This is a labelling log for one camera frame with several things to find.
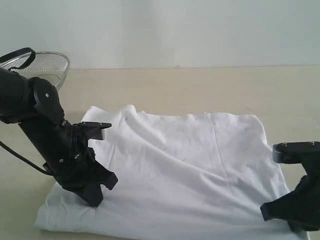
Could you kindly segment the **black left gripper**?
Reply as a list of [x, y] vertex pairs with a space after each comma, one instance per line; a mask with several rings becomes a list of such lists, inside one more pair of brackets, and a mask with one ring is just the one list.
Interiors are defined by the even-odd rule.
[[118, 183], [116, 174], [96, 160], [92, 147], [56, 162], [47, 161], [43, 167], [63, 189], [77, 194], [91, 207], [98, 207], [104, 199], [101, 185], [111, 191]]

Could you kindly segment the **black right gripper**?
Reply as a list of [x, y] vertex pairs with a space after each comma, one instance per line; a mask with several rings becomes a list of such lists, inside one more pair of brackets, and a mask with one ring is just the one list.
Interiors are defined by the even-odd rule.
[[292, 232], [320, 230], [320, 178], [304, 175], [294, 191], [260, 206], [264, 221], [287, 221]]

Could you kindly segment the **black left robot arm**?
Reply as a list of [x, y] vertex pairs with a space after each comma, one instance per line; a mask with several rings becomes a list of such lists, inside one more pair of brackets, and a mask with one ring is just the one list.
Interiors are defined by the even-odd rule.
[[96, 160], [88, 143], [103, 140], [103, 131], [111, 124], [68, 122], [56, 87], [46, 79], [20, 74], [36, 59], [32, 48], [10, 52], [0, 61], [23, 55], [28, 58], [21, 65], [0, 70], [0, 120], [18, 124], [44, 158], [43, 166], [37, 167], [39, 172], [53, 177], [63, 189], [78, 195], [89, 206], [97, 207], [104, 198], [102, 187], [113, 189], [118, 178]]

